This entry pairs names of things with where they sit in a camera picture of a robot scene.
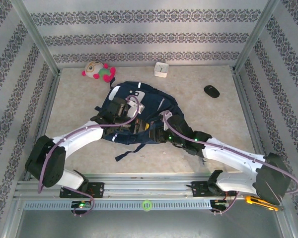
black computer mouse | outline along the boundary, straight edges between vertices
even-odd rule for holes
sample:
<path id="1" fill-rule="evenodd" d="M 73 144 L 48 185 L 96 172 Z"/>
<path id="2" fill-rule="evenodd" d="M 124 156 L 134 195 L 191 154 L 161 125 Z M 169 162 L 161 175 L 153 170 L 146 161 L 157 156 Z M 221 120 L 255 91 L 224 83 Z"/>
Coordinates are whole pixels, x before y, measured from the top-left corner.
<path id="1" fill-rule="evenodd" d="M 204 88 L 204 92 L 212 98 L 218 98 L 219 95 L 220 95 L 220 92 L 215 87 L 213 87 L 212 85 L 206 86 Z"/>

stuffed toy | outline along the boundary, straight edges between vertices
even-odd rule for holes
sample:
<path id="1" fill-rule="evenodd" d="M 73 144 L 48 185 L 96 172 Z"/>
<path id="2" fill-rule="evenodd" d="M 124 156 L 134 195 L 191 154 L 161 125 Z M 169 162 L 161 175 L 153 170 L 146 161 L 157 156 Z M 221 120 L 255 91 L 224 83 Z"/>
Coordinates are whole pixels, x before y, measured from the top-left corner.
<path id="1" fill-rule="evenodd" d="M 114 78 L 115 73 L 116 68 L 112 67 L 108 69 L 108 64 L 102 64 L 98 61 L 91 61 L 86 65 L 85 70 L 81 74 L 90 78 L 101 78 L 106 83 L 109 83 Z"/>

backpack strap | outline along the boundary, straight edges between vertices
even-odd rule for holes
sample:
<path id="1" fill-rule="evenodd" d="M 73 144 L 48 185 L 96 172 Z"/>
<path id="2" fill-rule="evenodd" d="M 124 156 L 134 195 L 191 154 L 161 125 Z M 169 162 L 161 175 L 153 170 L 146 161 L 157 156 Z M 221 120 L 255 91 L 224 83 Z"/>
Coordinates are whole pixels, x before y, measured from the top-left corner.
<path id="1" fill-rule="evenodd" d="M 96 106 L 96 108 L 94 108 L 96 111 L 100 112 L 101 111 L 101 107 Z"/>
<path id="2" fill-rule="evenodd" d="M 115 82 L 115 78 L 113 78 L 110 83 L 109 83 L 109 87 L 110 87 L 110 90 L 112 90 L 114 87 L 112 86 L 112 84 Z"/>
<path id="3" fill-rule="evenodd" d="M 118 161 L 120 161 L 122 158 L 124 158 L 125 156 L 127 156 L 129 153 L 137 153 L 137 152 L 140 151 L 145 145 L 146 145 L 146 144 L 140 144 L 140 145 L 136 148 L 136 150 L 134 150 L 134 151 L 127 151 L 127 152 L 125 152 L 124 154 L 121 154 L 121 155 L 119 155 L 119 156 L 116 156 L 116 157 L 115 157 L 115 160 L 118 162 Z"/>

navy backpack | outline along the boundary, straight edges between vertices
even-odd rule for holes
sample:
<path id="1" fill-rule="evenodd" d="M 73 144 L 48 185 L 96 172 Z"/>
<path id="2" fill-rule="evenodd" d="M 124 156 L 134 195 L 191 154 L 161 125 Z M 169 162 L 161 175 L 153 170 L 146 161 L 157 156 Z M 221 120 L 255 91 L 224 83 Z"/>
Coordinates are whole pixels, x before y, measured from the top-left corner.
<path id="1" fill-rule="evenodd" d="M 161 117 L 159 114 L 163 111 L 169 110 L 173 115 L 180 115 L 184 118 L 184 115 L 179 108 L 176 100 L 162 92 L 157 90 L 156 88 L 151 87 L 148 84 L 141 82 L 131 82 L 126 81 L 118 84 L 115 87 L 112 87 L 111 81 L 110 86 L 111 90 L 107 95 L 102 107 L 96 107 L 95 109 L 99 112 L 105 111 L 110 102 L 114 98 L 122 98 L 125 99 L 129 95 L 135 95 L 139 99 L 140 103 L 144 105 L 144 109 L 141 114 L 137 115 L 135 120 L 143 120 L 145 125 L 145 129 L 141 132 L 132 133 L 128 130 L 116 130 L 112 134 L 106 135 L 103 139 L 113 141 L 116 143 L 121 143 L 125 145 L 129 144 L 140 144 L 135 151 L 128 151 L 120 156 L 117 156 L 116 161 L 121 160 L 129 153 L 136 153 L 141 148 L 143 148 L 146 144 L 156 144 L 157 142 L 153 141 L 149 137 L 149 130 L 162 127 L 163 122 L 161 121 Z"/>

green ring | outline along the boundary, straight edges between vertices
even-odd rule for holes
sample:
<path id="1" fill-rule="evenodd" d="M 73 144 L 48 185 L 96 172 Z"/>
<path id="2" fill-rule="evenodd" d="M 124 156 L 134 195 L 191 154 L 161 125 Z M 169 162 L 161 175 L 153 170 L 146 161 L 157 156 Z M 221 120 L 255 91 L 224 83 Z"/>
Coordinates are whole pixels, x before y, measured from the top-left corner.
<path id="1" fill-rule="evenodd" d="M 150 211 L 151 209 L 152 209 L 152 202 L 149 201 L 149 200 L 145 200 L 145 201 L 143 201 L 143 210 L 144 210 L 145 212 L 148 212 L 148 211 Z"/>

